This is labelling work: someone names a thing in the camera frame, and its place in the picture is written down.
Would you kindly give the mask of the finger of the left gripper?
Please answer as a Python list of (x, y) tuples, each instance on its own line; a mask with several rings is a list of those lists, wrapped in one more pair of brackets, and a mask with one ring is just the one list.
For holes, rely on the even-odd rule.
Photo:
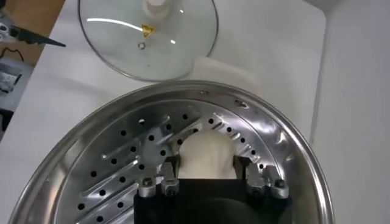
[(25, 42), (27, 44), (51, 44), (54, 46), (65, 47), (66, 45), (58, 41), (44, 37), (32, 31), (1, 23), (1, 42)]

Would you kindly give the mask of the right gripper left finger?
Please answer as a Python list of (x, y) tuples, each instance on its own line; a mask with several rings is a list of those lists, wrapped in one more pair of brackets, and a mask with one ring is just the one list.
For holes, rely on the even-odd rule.
[(157, 178), (162, 177), (160, 191), (166, 197), (173, 197), (179, 192), (178, 172), (180, 155), (166, 157), (160, 168), (146, 169), (138, 180), (138, 195), (141, 198), (152, 198), (157, 194)]

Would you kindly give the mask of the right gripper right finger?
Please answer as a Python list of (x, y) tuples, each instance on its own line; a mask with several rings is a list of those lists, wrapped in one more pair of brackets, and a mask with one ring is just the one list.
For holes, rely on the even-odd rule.
[(241, 178), (245, 184), (247, 193), (253, 197), (288, 198), (289, 187), (280, 176), (278, 168), (253, 163), (248, 157), (233, 157), (233, 165), (237, 178)]

